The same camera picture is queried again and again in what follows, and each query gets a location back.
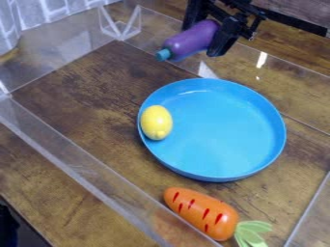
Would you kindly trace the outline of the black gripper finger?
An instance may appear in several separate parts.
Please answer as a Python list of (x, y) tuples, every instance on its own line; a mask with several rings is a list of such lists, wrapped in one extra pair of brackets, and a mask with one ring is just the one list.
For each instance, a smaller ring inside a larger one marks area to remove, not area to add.
[(240, 29), (240, 22), (233, 17), (225, 17), (205, 51), (208, 57), (223, 56), (227, 53), (237, 40)]
[(207, 17), (204, 0), (188, 0), (183, 18), (181, 30), (188, 30), (199, 21)]

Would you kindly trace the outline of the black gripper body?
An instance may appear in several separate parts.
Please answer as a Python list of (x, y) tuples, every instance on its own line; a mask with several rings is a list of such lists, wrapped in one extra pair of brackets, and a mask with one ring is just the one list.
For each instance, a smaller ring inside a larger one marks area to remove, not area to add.
[(251, 0), (204, 0), (207, 14), (221, 23), (225, 17), (233, 17), (240, 22), (239, 37), (251, 41), (256, 35), (256, 29), (265, 14), (252, 5)]

